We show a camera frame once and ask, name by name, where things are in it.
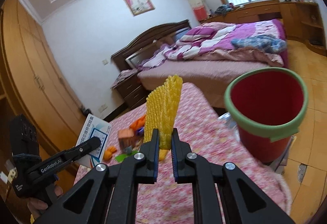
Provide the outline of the white blue medicine box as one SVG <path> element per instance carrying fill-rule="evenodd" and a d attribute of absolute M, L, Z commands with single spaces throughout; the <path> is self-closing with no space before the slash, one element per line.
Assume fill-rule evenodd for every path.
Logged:
<path fill-rule="evenodd" d="M 92 151 L 81 157 L 77 163 L 88 168 L 93 168 L 100 164 L 103 160 L 105 148 L 112 131 L 112 125 L 92 114 L 88 114 L 82 130 L 79 134 L 76 146 L 91 140 L 91 138 L 98 138 L 92 140 L 98 147 L 92 147 Z"/>

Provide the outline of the large yellow foam net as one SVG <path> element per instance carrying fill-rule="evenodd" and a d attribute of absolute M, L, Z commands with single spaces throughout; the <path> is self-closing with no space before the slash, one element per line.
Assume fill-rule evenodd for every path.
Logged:
<path fill-rule="evenodd" d="M 181 99 L 183 80 L 180 76 L 168 76 L 164 84 L 152 91 L 146 99 L 146 118 L 143 141 L 152 138 L 154 129 L 159 130 L 159 160 L 163 161 L 171 150 L 178 105 Z"/>

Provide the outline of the green snack wrapper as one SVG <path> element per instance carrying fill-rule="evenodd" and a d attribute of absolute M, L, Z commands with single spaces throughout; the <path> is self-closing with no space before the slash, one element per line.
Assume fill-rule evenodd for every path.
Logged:
<path fill-rule="evenodd" d="M 132 152 L 129 153 L 129 154 L 123 153 L 123 154 L 120 154 L 120 155 L 116 156 L 116 157 L 115 157 L 115 160 L 116 160 L 118 163 L 121 163 L 121 162 L 123 162 L 126 158 L 128 158 L 128 157 L 132 157 L 132 156 L 134 156 L 136 153 L 138 153 L 137 150 L 132 151 Z"/>

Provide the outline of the small orange peel piece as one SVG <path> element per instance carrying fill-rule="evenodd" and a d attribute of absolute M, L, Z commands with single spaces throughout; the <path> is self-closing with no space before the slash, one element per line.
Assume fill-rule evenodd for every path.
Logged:
<path fill-rule="evenodd" d="M 113 145 L 109 146 L 104 152 L 103 160 L 109 161 L 113 157 L 113 154 L 116 152 L 117 152 L 117 148 L 115 146 Z"/>

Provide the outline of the orange cardboard box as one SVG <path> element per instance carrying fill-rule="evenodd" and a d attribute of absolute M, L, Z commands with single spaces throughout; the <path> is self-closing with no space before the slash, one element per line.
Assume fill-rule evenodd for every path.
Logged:
<path fill-rule="evenodd" d="M 130 154 L 139 143 L 139 137 L 131 128 L 118 130 L 118 140 L 120 149 L 125 154 Z"/>

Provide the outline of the purple plastic wrapper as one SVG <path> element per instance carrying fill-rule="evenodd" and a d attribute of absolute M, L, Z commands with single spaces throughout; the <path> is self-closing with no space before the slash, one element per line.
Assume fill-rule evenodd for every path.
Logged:
<path fill-rule="evenodd" d="M 135 131 L 135 135 L 136 135 L 137 137 L 143 137 L 143 136 L 144 136 L 144 127 L 138 128 L 138 129 Z"/>

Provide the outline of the dark wooden nightstand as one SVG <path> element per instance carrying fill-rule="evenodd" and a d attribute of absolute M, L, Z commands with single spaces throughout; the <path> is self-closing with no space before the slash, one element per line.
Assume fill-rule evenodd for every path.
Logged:
<path fill-rule="evenodd" d="M 120 94 L 131 109 L 145 103 L 149 94 L 138 78 L 138 73 L 137 69 L 121 71 L 111 87 Z"/>

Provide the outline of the wooden wardrobe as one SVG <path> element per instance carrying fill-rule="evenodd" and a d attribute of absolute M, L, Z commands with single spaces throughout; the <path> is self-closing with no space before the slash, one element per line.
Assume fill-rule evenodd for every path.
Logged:
<path fill-rule="evenodd" d="M 50 50 L 42 27 L 19 0 L 1 7 L 1 85 L 14 114 L 37 130 L 47 159 L 75 146 L 85 117 Z"/>

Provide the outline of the red bucket green rim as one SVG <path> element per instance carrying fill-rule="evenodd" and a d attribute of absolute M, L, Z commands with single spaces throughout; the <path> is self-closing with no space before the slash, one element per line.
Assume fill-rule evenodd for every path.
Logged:
<path fill-rule="evenodd" d="M 308 90 L 294 71 L 267 67 L 233 80 L 225 109 L 237 124 L 241 143 L 262 163 L 271 163 L 299 132 L 308 108 Z"/>

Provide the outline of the wooden bed with headboard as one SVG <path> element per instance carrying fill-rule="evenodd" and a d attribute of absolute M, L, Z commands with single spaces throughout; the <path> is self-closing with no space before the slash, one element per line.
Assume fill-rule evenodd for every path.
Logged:
<path fill-rule="evenodd" d="M 155 26 L 133 39 L 111 58 L 120 72 L 137 69 L 138 78 L 148 92 L 162 85 L 168 76 L 178 75 L 184 82 L 196 85 L 215 108 L 224 107 L 225 90 L 234 79 L 255 69 L 272 67 L 261 62 L 168 60 L 159 67 L 143 71 L 138 69 L 142 61 L 151 58 L 159 49 L 158 43 L 173 44 L 191 29 L 187 20 Z"/>

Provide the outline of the purple white quilt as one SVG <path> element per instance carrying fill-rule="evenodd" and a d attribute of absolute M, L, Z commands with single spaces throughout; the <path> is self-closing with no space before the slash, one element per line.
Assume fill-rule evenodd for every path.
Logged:
<path fill-rule="evenodd" d="M 256 48 L 236 49 L 233 39 L 245 39 L 257 35 L 273 35 L 286 41 L 283 24 L 276 19 L 244 24 L 207 22 L 187 31 L 173 44 L 158 43 L 153 56 L 142 61 L 138 69 L 159 67 L 165 61 L 237 61 L 261 62 L 272 67 L 288 67 L 287 49 L 269 54 Z"/>

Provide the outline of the framed wedding photo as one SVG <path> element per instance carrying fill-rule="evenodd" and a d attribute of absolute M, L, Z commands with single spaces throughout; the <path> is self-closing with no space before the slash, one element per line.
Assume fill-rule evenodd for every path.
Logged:
<path fill-rule="evenodd" d="M 155 10 L 151 0 L 124 0 L 133 16 L 138 16 L 148 11 Z"/>

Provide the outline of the blue plaid clothing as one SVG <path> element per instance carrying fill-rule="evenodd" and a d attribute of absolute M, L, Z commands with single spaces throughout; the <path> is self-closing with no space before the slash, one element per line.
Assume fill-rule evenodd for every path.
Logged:
<path fill-rule="evenodd" d="M 278 54 L 287 49 L 287 42 L 273 35 L 257 35 L 245 39 L 233 39 L 231 44 L 234 48 L 251 47 L 269 54 Z"/>

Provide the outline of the clothes pile on desk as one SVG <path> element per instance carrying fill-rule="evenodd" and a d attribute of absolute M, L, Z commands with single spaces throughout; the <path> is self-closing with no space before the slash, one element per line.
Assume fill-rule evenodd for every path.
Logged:
<path fill-rule="evenodd" d="M 223 4 L 215 10 L 215 15 L 226 16 L 230 11 L 234 11 L 233 4 Z"/>

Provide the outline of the wooden desk cabinet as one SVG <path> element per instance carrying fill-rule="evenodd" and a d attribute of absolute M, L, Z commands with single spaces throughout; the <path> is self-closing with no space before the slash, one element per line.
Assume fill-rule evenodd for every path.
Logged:
<path fill-rule="evenodd" d="M 209 16 L 204 22 L 227 22 L 227 23 L 250 23 L 257 21 L 267 21 L 278 19 L 283 23 L 285 34 L 288 40 L 297 40 L 304 43 L 302 39 L 301 23 L 297 10 L 298 1 L 270 3 L 255 3 L 254 5 L 230 11 L 226 16 L 213 15 Z"/>

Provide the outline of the wooden corner shelf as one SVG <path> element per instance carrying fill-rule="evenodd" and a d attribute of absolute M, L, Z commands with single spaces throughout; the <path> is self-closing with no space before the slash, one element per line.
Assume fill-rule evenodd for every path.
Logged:
<path fill-rule="evenodd" d="M 297 3 L 302 39 L 306 47 L 316 54 L 326 56 L 323 20 L 316 3 Z"/>

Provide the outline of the black plug on wall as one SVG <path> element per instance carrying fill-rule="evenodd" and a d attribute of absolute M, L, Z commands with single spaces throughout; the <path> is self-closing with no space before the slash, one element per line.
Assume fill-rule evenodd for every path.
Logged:
<path fill-rule="evenodd" d="M 87 117 L 89 114 L 92 114 L 92 111 L 89 108 L 81 107 L 80 111 L 84 117 Z"/>

